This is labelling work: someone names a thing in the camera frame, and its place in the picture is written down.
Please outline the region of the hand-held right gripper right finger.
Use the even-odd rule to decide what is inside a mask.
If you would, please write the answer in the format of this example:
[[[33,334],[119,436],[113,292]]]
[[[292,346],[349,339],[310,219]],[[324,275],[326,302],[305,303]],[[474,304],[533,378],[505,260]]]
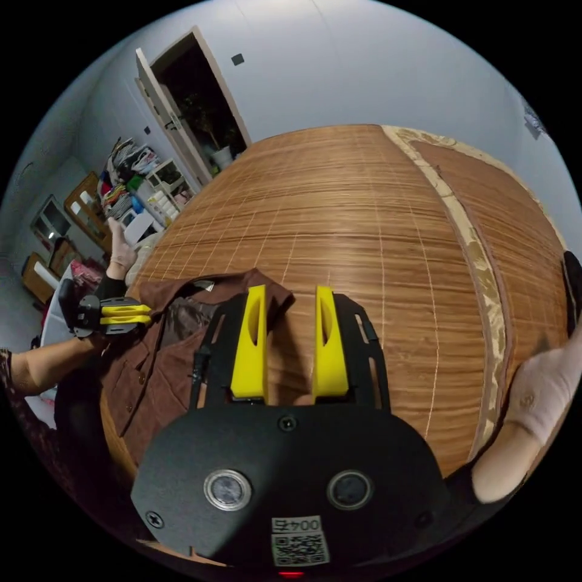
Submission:
[[[317,286],[312,370],[312,395],[315,398],[342,398],[348,393],[347,366],[339,326],[332,289]]]

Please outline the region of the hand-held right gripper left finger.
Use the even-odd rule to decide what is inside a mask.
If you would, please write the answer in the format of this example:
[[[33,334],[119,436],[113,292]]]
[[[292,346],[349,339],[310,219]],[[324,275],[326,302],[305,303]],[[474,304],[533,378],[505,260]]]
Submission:
[[[230,390],[235,400],[267,400],[266,286],[248,289],[236,347]]]

